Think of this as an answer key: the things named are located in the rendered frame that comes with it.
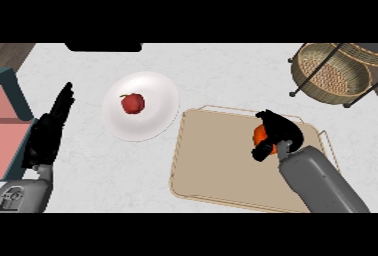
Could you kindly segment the red bell pepper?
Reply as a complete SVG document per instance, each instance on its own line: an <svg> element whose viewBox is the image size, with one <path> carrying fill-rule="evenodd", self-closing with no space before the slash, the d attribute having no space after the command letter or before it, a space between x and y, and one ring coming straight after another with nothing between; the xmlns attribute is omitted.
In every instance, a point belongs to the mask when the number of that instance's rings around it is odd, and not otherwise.
<svg viewBox="0 0 378 256"><path fill-rule="evenodd" d="M144 109L144 99L140 94L121 95L121 106L127 114L138 114Z"/></svg>

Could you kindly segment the brown wooden panel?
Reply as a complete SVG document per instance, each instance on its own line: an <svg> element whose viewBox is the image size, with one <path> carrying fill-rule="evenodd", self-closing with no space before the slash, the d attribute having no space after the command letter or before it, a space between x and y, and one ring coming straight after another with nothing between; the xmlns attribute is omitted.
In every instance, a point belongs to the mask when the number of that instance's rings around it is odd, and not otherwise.
<svg viewBox="0 0 378 256"><path fill-rule="evenodd" d="M34 46L34 43L0 43L0 67L17 71Z"/></svg>

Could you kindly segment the wicker tiered basket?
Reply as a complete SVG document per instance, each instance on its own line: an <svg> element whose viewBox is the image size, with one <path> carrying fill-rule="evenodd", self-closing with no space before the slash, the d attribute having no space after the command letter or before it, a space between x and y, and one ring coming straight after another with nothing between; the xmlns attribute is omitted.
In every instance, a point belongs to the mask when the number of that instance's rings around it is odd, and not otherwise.
<svg viewBox="0 0 378 256"><path fill-rule="evenodd" d="M299 91L316 101L353 104L378 88L372 68L378 68L378 43L304 43L291 63L292 80Z"/></svg>

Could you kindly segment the beige tray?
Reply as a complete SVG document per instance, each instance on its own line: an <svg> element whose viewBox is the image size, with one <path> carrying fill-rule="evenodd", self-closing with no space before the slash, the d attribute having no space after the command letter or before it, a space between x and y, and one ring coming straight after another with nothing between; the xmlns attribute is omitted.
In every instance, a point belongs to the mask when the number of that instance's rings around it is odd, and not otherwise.
<svg viewBox="0 0 378 256"><path fill-rule="evenodd" d="M223 108L183 112L171 166L171 193L184 199L260 211L304 212L298 195L277 171L270 155L254 160L254 113Z"/></svg>

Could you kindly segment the white plate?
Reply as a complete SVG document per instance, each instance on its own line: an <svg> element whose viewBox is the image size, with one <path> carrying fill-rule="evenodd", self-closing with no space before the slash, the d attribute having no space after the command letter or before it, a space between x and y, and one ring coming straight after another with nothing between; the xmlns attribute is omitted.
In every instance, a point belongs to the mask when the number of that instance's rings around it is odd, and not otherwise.
<svg viewBox="0 0 378 256"><path fill-rule="evenodd" d="M103 124L125 141L144 141L161 134L178 113L178 90L156 72L137 72L110 87L102 104Z"/></svg>

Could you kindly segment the teal and pink cabinet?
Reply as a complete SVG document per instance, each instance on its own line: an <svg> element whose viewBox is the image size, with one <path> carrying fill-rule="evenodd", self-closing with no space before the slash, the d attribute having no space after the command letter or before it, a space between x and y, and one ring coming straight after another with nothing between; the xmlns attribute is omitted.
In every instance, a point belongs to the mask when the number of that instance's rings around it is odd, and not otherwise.
<svg viewBox="0 0 378 256"><path fill-rule="evenodd" d="M0 181L23 177L25 142L35 118L11 68L0 68Z"/></svg>

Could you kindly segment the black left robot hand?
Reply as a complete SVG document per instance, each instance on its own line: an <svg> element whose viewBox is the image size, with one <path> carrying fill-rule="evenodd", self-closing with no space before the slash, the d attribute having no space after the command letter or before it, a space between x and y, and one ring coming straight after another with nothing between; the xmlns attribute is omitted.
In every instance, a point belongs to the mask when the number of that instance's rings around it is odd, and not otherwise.
<svg viewBox="0 0 378 256"><path fill-rule="evenodd" d="M22 168L31 169L34 165L53 164L60 147L62 130L73 101L72 83L68 82L59 92L50 112L41 115L31 127Z"/></svg>

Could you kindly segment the orange squash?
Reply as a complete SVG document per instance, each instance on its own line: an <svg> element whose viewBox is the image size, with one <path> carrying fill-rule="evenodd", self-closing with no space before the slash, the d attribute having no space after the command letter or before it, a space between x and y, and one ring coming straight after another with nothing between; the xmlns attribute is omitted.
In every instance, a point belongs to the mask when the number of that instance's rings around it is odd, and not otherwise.
<svg viewBox="0 0 378 256"><path fill-rule="evenodd" d="M258 145L260 142L267 138L267 134L265 134L265 130L264 130L264 125L260 125L255 129L254 129L254 135L252 135L252 140L254 140L254 145ZM277 153L277 147L276 145L271 145L271 152L270 154L276 154Z"/></svg>

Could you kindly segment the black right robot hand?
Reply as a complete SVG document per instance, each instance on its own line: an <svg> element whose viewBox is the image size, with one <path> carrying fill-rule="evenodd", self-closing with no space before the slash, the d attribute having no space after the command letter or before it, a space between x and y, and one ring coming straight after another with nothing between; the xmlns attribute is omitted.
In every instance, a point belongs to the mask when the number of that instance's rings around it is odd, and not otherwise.
<svg viewBox="0 0 378 256"><path fill-rule="evenodd" d="M255 148L251 151L252 158L261 162L271 152L271 145L279 145L285 142L285 153L294 153L304 142L302 132L294 122L283 116L271 112L270 110L260 111L255 117L261 119L267 138L254 145Z"/></svg>

